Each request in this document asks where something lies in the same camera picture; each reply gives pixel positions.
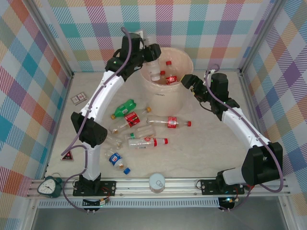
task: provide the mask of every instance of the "plastic bucket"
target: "plastic bucket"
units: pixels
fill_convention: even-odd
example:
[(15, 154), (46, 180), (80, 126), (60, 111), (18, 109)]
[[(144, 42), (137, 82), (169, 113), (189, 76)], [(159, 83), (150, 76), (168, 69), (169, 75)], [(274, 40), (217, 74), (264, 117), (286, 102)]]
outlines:
[[(193, 62), (183, 51), (175, 48), (161, 48), (159, 57), (160, 70), (166, 68), (166, 62), (171, 60), (172, 65), (180, 73), (178, 81), (185, 74), (193, 72)], [(145, 96), (152, 113), (157, 116), (176, 115), (186, 101), (187, 89), (180, 82), (171, 85), (160, 85), (151, 81), (146, 65), (141, 69), (141, 82), (145, 90)]]

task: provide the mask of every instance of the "plastic bottle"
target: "plastic bottle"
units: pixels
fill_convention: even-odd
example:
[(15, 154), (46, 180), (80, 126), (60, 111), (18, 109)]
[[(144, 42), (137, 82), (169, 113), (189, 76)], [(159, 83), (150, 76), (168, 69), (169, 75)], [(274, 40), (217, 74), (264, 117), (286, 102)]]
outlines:
[(105, 152), (106, 158), (113, 164), (113, 166), (119, 170), (123, 171), (126, 175), (130, 173), (130, 168), (127, 167), (127, 163), (124, 159), (117, 153), (115, 149), (109, 149)]
[(166, 62), (166, 84), (169, 85), (177, 81), (177, 71), (172, 65), (172, 61)]
[(175, 116), (147, 116), (147, 124), (149, 125), (160, 125), (167, 128), (181, 128), (183, 126), (191, 126), (190, 121), (184, 121)]
[(160, 64), (158, 60), (147, 62), (146, 63), (147, 70), (152, 81), (160, 80)]
[(106, 142), (109, 143), (110, 145), (116, 147), (117, 149), (120, 149), (122, 147), (123, 144), (123, 140), (113, 136), (112, 134), (107, 135), (106, 137)]
[(135, 110), (132, 113), (124, 116), (123, 118), (119, 119), (116, 123), (111, 125), (110, 131), (112, 134), (117, 134), (124, 129), (131, 128), (139, 123), (142, 119), (145, 118), (146, 114), (151, 111), (150, 107), (141, 110)]
[(141, 138), (128, 140), (128, 146), (130, 149), (147, 149), (167, 144), (167, 138)]
[(125, 139), (140, 139), (145, 137), (154, 137), (155, 136), (155, 130), (152, 126), (144, 126), (141, 128), (138, 128), (133, 133), (126, 134)]
[(121, 104), (119, 107), (116, 108), (114, 114), (111, 115), (111, 118), (114, 120), (117, 117), (123, 117), (130, 111), (132, 111), (136, 106), (134, 100), (129, 99), (125, 103)]

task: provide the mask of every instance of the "bottle cap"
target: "bottle cap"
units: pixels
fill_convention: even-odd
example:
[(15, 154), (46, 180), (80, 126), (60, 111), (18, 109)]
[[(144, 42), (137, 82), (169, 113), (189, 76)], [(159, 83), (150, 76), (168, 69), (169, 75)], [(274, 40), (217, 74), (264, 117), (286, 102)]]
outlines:
[(125, 170), (124, 170), (124, 173), (126, 174), (126, 175), (128, 175), (129, 173), (130, 173), (130, 168), (126, 168)]

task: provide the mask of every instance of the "cable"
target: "cable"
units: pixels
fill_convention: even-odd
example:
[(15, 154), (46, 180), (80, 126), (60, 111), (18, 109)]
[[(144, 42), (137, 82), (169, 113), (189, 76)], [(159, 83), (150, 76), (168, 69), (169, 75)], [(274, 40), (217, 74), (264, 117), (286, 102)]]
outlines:
[[(127, 31), (127, 29), (126, 29), (125, 27), (122, 27), (121, 30), (122, 30), (122, 32), (123, 32), (123, 33), (127, 36), (127, 38), (128, 38), (128, 43), (129, 43), (128, 55), (127, 55), (126, 60), (125, 60), (124, 63), (122, 64), (122, 66), (121, 66), (115, 73), (113, 73), (113, 74), (104, 82), (104, 85), (107, 84), (114, 76), (116, 76), (116, 75), (126, 66), (127, 62), (129, 61), (129, 58), (130, 58), (130, 56), (131, 56), (132, 43), (131, 43), (130, 34), (129, 34), (129, 32)], [(94, 103), (96, 97), (97, 97), (98, 94), (102, 91), (102, 89), (103, 89), (103, 86), (101, 86), (101, 87), (98, 89), (97, 93), (95, 93), (95, 95), (93, 96), (93, 99), (91, 100), (91, 102), (90, 102), (90, 104), (89, 104), (88, 111), (86, 112), (86, 115), (85, 115), (85, 117), (84, 117), (84, 119), (83, 119), (83, 122), (82, 122), (82, 124), (81, 124), (81, 126), (80, 126), (79, 132), (77, 133), (76, 137), (74, 138), (74, 140), (72, 141), (72, 143), (61, 153), (61, 155), (64, 155), (67, 151), (72, 150), (72, 149), (75, 149), (75, 148), (84, 148), (84, 150), (85, 150), (85, 164), (84, 164), (84, 170), (83, 170), (81, 173), (72, 175), (72, 176), (70, 176), (69, 178), (67, 178), (67, 180), (66, 180), (66, 181), (64, 182), (64, 184), (63, 184), (63, 195), (64, 195), (65, 199), (67, 200), (67, 202), (68, 202), (71, 206), (73, 206), (75, 209), (77, 209), (77, 210), (79, 210), (79, 211), (81, 211), (81, 212), (86, 212), (86, 213), (89, 213), (89, 210), (85, 211), (84, 209), (75, 206), (75, 205), (68, 199), (68, 197), (67, 197), (66, 194), (65, 194), (65, 185), (67, 184), (67, 182), (68, 182), (71, 178), (73, 178), (73, 177), (75, 177), (75, 176), (80, 176), (80, 175), (82, 175), (83, 173), (85, 173), (86, 170), (87, 170), (87, 158), (88, 158), (87, 147), (84, 146), (84, 145), (75, 145), (75, 146), (72, 146), (72, 145), (76, 142), (77, 138), (78, 138), (79, 135), (81, 134), (81, 131), (82, 131), (83, 127), (84, 127), (85, 121), (86, 121), (86, 119), (87, 119), (87, 117), (88, 117), (88, 115), (89, 115), (89, 113), (90, 113), (90, 109), (92, 108), (92, 105), (93, 105), (93, 103)]]
[[(220, 70), (220, 66), (215, 64), (215, 66), (218, 67), (218, 69), (215, 71), (219, 71)], [(206, 81), (206, 85), (208, 86), (208, 72), (209, 71), (206, 71), (205, 73), (205, 81)], [(224, 104), (220, 99), (218, 99), (211, 91), (211, 89), (209, 87), (207, 87), (208, 89), (208, 92), (210, 93), (210, 95), (216, 100), (218, 101), (219, 103), (223, 104), (224, 106), (226, 106), (228, 109), (230, 109), (234, 114), (236, 114), (238, 117), (241, 117), (241, 115), (236, 111), (234, 110), (233, 108), (231, 108), (229, 105), (227, 104)], [(247, 122), (247, 120), (245, 118), (241, 118), (242, 121), (246, 124), (246, 126), (250, 129), (250, 131), (252, 131), (252, 133), (255, 135), (255, 137), (261, 142), (261, 144), (267, 149), (267, 151), (270, 153), (270, 155), (272, 156), (275, 164), (276, 164), (276, 167), (277, 167), (277, 170), (278, 170), (278, 174), (279, 174), (279, 177), (280, 177), (280, 185), (279, 185), (279, 188), (277, 190), (273, 190), (273, 189), (270, 189), (268, 188), (267, 186), (263, 185), (263, 184), (260, 184), (263, 188), (265, 188), (266, 190), (272, 192), (272, 193), (278, 193), (280, 191), (282, 191), (283, 189), (283, 172), (282, 172), (282, 169), (279, 165), (279, 162), (276, 158), (276, 156), (274, 155), (274, 153), (272, 152), (272, 150), (269, 148), (269, 146), (261, 139), (261, 137), (258, 135), (258, 133), (253, 129), (253, 127), (249, 124), (249, 122)]]
[(130, 58), (130, 56), (131, 56), (131, 50), (132, 50), (131, 37), (130, 37), (130, 34), (129, 34), (128, 30), (127, 30), (125, 27), (122, 27), (121, 30), (122, 30), (122, 32), (123, 32), (123, 33), (127, 36), (127, 38), (128, 38), (129, 50), (128, 50), (127, 58), (126, 58), (126, 60), (124, 61), (124, 63), (122, 64), (122, 66), (119, 67), (119, 69), (118, 69), (115, 73), (113, 73), (113, 74), (104, 82), (104, 85), (102, 85), (102, 86), (97, 90), (97, 92), (94, 94), (94, 96), (93, 96), (93, 98), (92, 98), (92, 100), (91, 100), (91, 102), (90, 102), (90, 104), (89, 104), (89, 106), (88, 106), (88, 110), (87, 110), (87, 112), (86, 112), (86, 114), (85, 114), (85, 116), (84, 116), (84, 119), (83, 119), (83, 121), (82, 121), (82, 124), (81, 124), (81, 126), (80, 126), (80, 129), (79, 129), (79, 131), (78, 131), (76, 137), (73, 139), (73, 141), (71, 142), (71, 144), (61, 153), (61, 156), (63, 156), (65, 153), (67, 153), (69, 150), (71, 150), (71, 147), (73, 146), (73, 144), (76, 142), (76, 140), (77, 140), (78, 137), (80, 136), (80, 134), (81, 134), (81, 132), (82, 132), (82, 130), (83, 130), (83, 127), (84, 127), (84, 125), (85, 125), (86, 119), (87, 119), (88, 115), (90, 114), (91, 108), (92, 108), (92, 106), (93, 106), (93, 103), (94, 103), (96, 97), (99, 95), (99, 93), (100, 93), (100, 92), (102, 91), (102, 89), (105, 87), (105, 85), (106, 85), (111, 79), (113, 79), (113, 77), (115, 77), (115, 76), (126, 66), (126, 64), (127, 64), (128, 61), (129, 61), (129, 58)]
[(201, 181), (201, 180), (198, 180), (198, 181), (196, 182), (196, 185), (195, 185), (195, 186), (196, 186), (197, 189), (201, 190), (201, 188), (198, 188), (198, 187), (197, 187), (197, 184), (198, 184), (199, 181)]
[(207, 108), (203, 107), (203, 106), (201, 105), (201, 102), (200, 102), (200, 106), (201, 106), (201, 108), (203, 108), (203, 109), (205, 109), (205, 110), (208, 110), (209, 112), (212, 112), (211, 109), (207, 109)]

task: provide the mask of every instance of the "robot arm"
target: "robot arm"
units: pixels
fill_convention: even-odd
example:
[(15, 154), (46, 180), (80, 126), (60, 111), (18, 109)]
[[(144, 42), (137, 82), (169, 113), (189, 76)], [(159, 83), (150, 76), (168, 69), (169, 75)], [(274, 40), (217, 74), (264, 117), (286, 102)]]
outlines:
[[(235, 100), (228, 97), (228, 79), (225, 74), (213, 74), (210, 89), (218, 99), (224, 102), (224, 104), (229, 105), (238, 112), (240, 117), (223, 104), (217, 102), (209, 94), (207, 86), (204, 85), (203, 81), (197, 76), (192, 74), (185, 75), (181, 82), (187, 89), (192, 87), (191, 91), (200, 103), (210, 103), (211, 112), (213, 112), (220, 121), (223, 121), (233, 131), (238, 139), (243, 142), (247, 150), (247, 156), (241, 167), (218, 172), (216, 181), (221, 191), (227, 190), (227, 186), (232, 184), (256, 185), (280, 178), (273, 158), (258, 138), (261, 138), (264, 143), (269, 146), (277, 158), (281, 168), (283, 163), (282, 146), (278, 142), (271, 143), (258, 131), (257, 134), (259, 137), (255, 136), (255, 134), (243, 122), (242, 118), (245, 118), (245, 120), (247, 119), (240, 109), (240, 106)], [(254, 130), (256, 130), (249, 121), (248, 123)]]
[(143, 40), (138, 34), (130, 33), (130, 38), (132, 46), (131, 55), (126, 66), (118, 72), (117, 76), (111, 78), (123, 65), (128, 56), (129, 41), (127, 36), (124, 36), (121, 49), (117, 50), (113, 57), (107, 62), (106, 71), (90, 101), (80, 113), (73, 112), (71, 115), (71, 120), (77, 133), (81, 128), (83, 120), (86, 118), (84, 127), (79, 135), (79, 140), (88, 149), (88, 168), (86, 172), (80, 176), (80, 183), (87, 187), (91, 187), (94, 194), (98, 191), (100, 186), (100, 149), (101, 144), (107, 136), (107, 130), (100, 125), (106, 108), (117, 90), (125, 83), (131, 74), (140, 69), (144, 62), (155, 61), (161, 54), (160, 46), (157, 44), (143, 46), (143, 49), (140, 49), (140, 44), (143, 43)]

